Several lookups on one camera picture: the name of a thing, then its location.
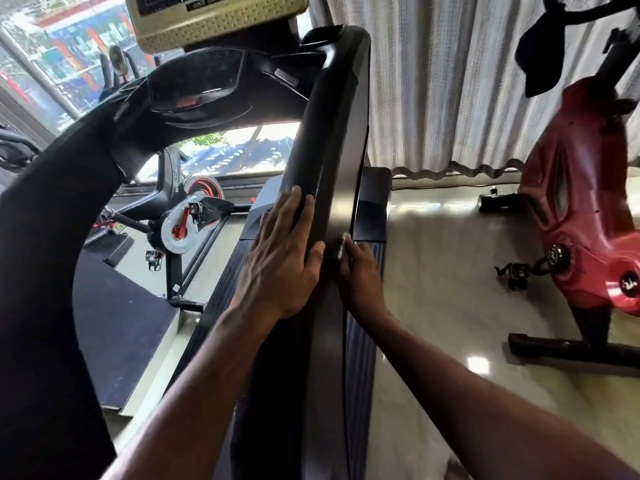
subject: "white curtain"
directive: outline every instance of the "white curtain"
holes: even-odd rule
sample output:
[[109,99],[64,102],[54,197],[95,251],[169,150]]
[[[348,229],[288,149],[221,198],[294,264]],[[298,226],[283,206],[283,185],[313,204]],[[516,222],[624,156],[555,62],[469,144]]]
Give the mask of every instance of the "white curtain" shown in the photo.
[[[567,10],[605,0],[561,0]],[[564,71],[548,93],[524,97],[518,40],[543,13],[542,0],[312,0],[315,20],[359,25],[372,38],[369,157],[414,178],[522,164],[558,107],[562,88],[593,74],[612,28],[630,11],[566,29]],[[636,91],[640,70],[620,81]],[[640,152],[640,117],[628,120],[629,157]]]

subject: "forearm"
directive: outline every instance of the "forearm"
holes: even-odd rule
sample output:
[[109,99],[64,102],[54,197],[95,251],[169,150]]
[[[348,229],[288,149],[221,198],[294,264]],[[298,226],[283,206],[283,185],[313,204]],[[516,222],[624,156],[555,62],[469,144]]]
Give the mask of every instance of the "forearm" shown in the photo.
[[402,329],[386,310],[361,323],[476,480],[640,478],[566,421]]
[[231,309],[160,403],[153,418],[108,470],[107,479],[210,479],[236,401],[260,345],[263,323]]

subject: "monitor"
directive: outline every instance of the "monitor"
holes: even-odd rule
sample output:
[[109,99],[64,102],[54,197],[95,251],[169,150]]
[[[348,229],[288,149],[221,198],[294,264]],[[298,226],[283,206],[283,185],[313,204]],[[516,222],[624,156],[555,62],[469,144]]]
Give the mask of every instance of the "monitor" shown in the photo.
[[138,45],[149,54],[304,12],[309,0],[126,0]]

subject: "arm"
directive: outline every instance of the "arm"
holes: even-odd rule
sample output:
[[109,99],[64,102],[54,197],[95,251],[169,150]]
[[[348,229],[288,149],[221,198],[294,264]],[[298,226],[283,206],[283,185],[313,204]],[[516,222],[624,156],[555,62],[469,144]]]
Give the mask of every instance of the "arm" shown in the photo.
[[387,310],[368,245],[345,239],[342,294],[476,480],[640,479],[564,421],[468,371]]
[[253,359],[276,322],[294,315],[318,281],[324,243],[305,249],[314,200],[283,193],[260,231],[240,276],[234,304],[127,445],[104,479],[207,479],[214,472],[236,401]]

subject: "hand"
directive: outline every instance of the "hand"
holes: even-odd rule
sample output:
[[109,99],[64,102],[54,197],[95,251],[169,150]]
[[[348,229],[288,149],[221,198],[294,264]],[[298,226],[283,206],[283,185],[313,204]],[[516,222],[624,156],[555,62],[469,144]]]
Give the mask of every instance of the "hand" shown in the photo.
[[283,192],[274,208],[263,214],[236,290],[236,306],[244,307],[248,315],[266,317],[270,326],[298,313],[320,276],[324,242],[311,247],[305,263],[314,219],[313,195],[305,198],[300,218],[293,226],[301,196],[302,190],[295,186],[292,192]]
[[356,244],[349,234],[345,234],[340,260],[340,294],[359,322],[387,313],[382,279],[373,251],[366,242]]

